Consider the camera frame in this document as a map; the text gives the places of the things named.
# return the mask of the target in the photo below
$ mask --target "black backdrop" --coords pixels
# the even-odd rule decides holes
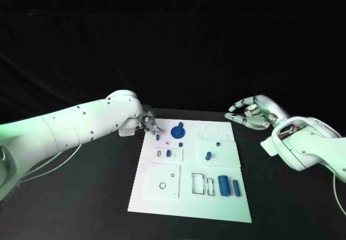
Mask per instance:
[[[1,123],[128,89],[154,108],[212,112],[265,94],[343,134],[343,17],[207,0],[32,2],[0,3]]]

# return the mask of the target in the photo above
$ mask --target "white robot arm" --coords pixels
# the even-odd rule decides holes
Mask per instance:
[[[47,157],[118,130],[121,137],[155,125],[153,110],[141,106],[134,92],[115,91],[105,99],[72,106],[46,115],[0,125],[0,200],[29,169]]]
[[[230,113],[245,108],[245,117]],[[262,130],[272,124],[271,136],[261,142],[267,153],[279,155],[297,171],[323,164],[346,183],[346,138],[316,118],[291,117],[264,95],[248,97],[229,108],[225,117],[248,128]]]

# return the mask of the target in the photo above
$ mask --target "circular hole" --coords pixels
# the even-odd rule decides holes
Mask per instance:
[[[166,188],[166,183],[161,182],[160,185],[158,185],[160,189],[164,189]]]

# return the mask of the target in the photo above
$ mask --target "cable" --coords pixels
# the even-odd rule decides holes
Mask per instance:
[[[341,204],[340,204],[339,199],[337,199],[336,174],[333,175],[333,194],[334,194],[334,199],[336,199],[336,202],[337,202],[337,204],[339,204],[340,210],[341,210],[343,214],[346,215],[344,209],[343,209]]]
[[[55,170],[69,161],[69,159],[73,157],[73,155],[76,154],[81,146],[82,146],[82,145],[79,145],[78,149],[73,151],[73,153],[72,153],[72,155],[69,156],[69,158],[66,159],[66,161],[65,161],[56,168],[53,168],[50,171],[44,172],[43,174],[40,174],[40,175],[37,175],[37,176],[33,176],[33,177],[30,177],[30,178],[27,178],[27,179],[24,179],[24,180],[20,181],[17,184],[21,184],[23,182],[26,182],[26,181],[29,181],[29,180],[32,180],[32,179],[34,179],[34,178],[37,178],[37,177],[49,174],[52,171],[55,171]]]
[[[27,172],[23,177],[26,177],[29,174],[34,173],[37,170],[40,170],[62,154],[63,152],[59,152],[36,169],[33,169],[30,172]]]

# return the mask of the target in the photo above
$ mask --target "black table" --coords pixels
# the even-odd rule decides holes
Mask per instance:
[[[170,109],[157,109],[155,117],[228,121],[219,112]],[[252,223],[127,211],[144,139],[140,130],[134,136],[119,137],[115,132],[86,143],[55,172],[20,185],[0,213],[0,238],[344,239],[333,174],[321,165],[298,172],[278,156],[268,156],[259,142],[271,129],[255,131],[232,123]],[[336,180],[343,206],[344,189]]]

